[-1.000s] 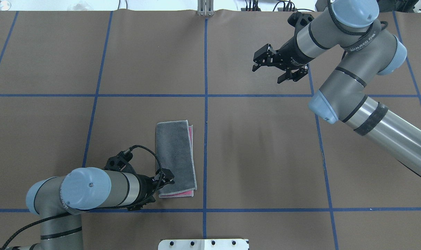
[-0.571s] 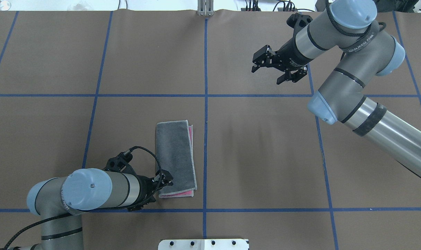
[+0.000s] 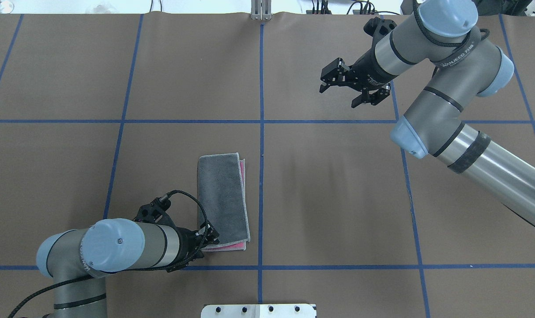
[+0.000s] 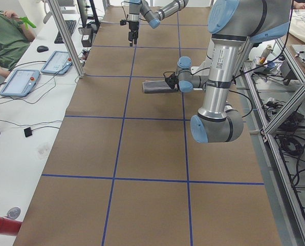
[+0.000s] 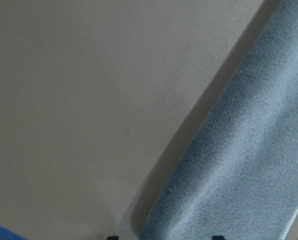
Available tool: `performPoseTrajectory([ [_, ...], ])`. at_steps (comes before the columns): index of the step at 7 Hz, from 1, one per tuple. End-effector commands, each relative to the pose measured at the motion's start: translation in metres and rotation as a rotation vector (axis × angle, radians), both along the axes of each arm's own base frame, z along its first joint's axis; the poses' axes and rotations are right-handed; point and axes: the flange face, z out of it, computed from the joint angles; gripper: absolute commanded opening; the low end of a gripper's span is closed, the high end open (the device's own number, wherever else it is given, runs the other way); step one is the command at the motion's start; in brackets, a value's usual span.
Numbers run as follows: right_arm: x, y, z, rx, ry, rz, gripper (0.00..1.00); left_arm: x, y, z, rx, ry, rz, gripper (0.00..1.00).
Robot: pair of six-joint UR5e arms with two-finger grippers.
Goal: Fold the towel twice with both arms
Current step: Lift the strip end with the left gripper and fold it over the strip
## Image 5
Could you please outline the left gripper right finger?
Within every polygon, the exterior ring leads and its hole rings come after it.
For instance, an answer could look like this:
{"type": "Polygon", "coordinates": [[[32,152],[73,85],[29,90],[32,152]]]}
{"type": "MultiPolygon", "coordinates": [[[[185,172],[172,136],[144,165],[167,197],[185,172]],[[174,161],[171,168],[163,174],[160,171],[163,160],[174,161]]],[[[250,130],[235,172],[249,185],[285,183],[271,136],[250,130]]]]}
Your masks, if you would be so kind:
{"type": "Polygon", "coordinates": [[[212,240],[225,240],[225,238],[222,235],[214,235],[212,236],[212,240]]]}

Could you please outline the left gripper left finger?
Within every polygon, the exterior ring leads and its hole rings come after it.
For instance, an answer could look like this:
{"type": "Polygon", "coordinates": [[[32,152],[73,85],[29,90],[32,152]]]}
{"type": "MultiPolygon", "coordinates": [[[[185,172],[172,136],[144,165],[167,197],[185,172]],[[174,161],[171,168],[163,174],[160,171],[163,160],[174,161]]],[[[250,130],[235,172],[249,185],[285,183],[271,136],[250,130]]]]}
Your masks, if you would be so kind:
{"type": "Polygon", "coordinates": [[[106,238],[106,240],[119,240],[119,237],[117,235],[114,235],[114,236],[108,236],[106,238]]]}

